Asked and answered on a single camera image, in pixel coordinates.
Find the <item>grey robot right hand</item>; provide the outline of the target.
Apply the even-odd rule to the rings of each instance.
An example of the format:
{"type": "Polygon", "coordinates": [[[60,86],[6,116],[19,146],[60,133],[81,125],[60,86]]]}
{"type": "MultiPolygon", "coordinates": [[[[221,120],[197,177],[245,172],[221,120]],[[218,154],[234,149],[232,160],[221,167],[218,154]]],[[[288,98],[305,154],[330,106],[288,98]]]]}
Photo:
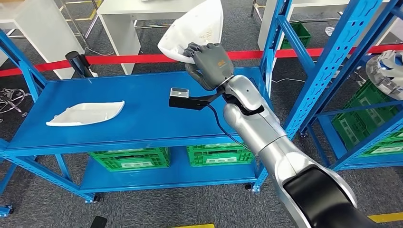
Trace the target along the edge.
{"type": "Polygon", "coordinates": [[[205,90],[212,91],[233,76],[234,66],[220,43],[188,44],[183,55],[192,57],[194,63],[186,63],[188,74],[205,90]]]}

